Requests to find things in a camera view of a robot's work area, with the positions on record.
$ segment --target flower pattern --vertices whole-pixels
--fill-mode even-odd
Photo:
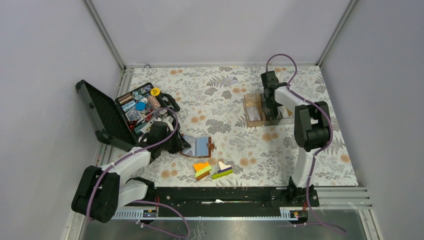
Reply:
[[[286,82],[294,67],[271,67],[280,82]],[[147,82],[171,94],[181,110],[180,132],[194,137],[211,136],[216,146],[211,158],[189,158],[165,151],[151,164],[137,170],[133,177],[153,181],[157,187],[239,187],[286,186],[298,155],[294,125],[280,124],[248,128],[243,95],[263,91],[260,75],[264,67],[184,67],[136,68],[130,88]],[[226,79],[236,77],[228,85]],[[334,129],[333,142],[317,157],[316,186],[358,185],[330,97],[318,66],[299,66],[292,89],[312,101],[328,103]],[[111,160],[125,152],[114,148]],[[233,174],[212,180],[196,181],[193,164],[209,162],[211,174],[218,161],[232,165]]]

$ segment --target green block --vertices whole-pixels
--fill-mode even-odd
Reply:
[[[232,173],[233,173],[233,170],[232,169],[230,169],[228,171],[223,171],[221,173],[212,175],[212,179],[217,179],[217,178],[220,178],[220,177],[224,177],[224,176],[227,176],[228,174],[232,174]]]

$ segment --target black toolbox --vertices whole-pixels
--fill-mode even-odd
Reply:
[[[138,115],[136,117],[133,115],[128,115],[129,111],[123,108],[125,104],[131,103],[128,105],[131,107],[133,104],[132,102],[136,101],[135,98],[137,98],[137,96],[142,96],[143,99],[148,98],[149,101],[154,101],[154,99],[156,99],[154,102],[156,105],[160,104],[159,107],[170,108],[174,110],[174,112],[180,111],[180,107],[171,95],[163,92],[160,92],[156,96],[151,95],[151,90],[154,87],[150,82],[116,98],[115,101],[85,80],[79,81],[75,87],[76,91],[79,95],[82,96],[82,99],[87,106],[89,115],[91,116],[92,123],[94,125],[94,134],[97,140],[103,144],[111,145],[124,151],[129,151],[133,147],[148,146],[148,144],[143,141],[144,138],[141,137],[144,135],[144,133],[142,132],[142,134],[140,134],[140,131],[136,132],[136,129],[142,129],[141,127],[143,125],[146,126],[146,123],[153,121],[152,112],[158,107],[153,107],[153,104],[146,103],[146,113],[144,115],[145,118],[143,121],[143,119],[140,119]],[[141,111],[138,111],[138,113],[140,114],[140,117],[143,118]],[[161,111],[162,117],[167,115],[172,116],[172,125],[175,126],[174,116],[166,110]],[[132,122],[137,121],[133,129],[130,129],[129,126],[129,122],[131,122],[130,118],[134,118]],[[190,145],[182,138],[179,130],[174,134],[174,136],[175,137],[172,137],[169,140],[171,141],[173,150],[170,151],[168,148],[164,148],[165,150],[168,150],[168,152],[173,154],[178,153],[182,149],[190,147]],[[155,159],[159,155],[160,150],[159,153],[153,155],[152,158]]]

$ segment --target blue round object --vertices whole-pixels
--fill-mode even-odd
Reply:
[[[137,111],[143,111],[144,109],[146,108],[146,104],[144,103],[144,102],[138,102],[136,105],[135,105],[135,109],[137,110]]]

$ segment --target gray wall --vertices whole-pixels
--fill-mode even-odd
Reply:
[[[192,65],[315,63],[349,0],[93,3],[127,64]]]
[[[384,239],[422,239],[424,1],[359,1],[322,74]]]
[[[80,0],[0,1],[0,239],[60,239],[98,142],[75,91],[120,71]]]

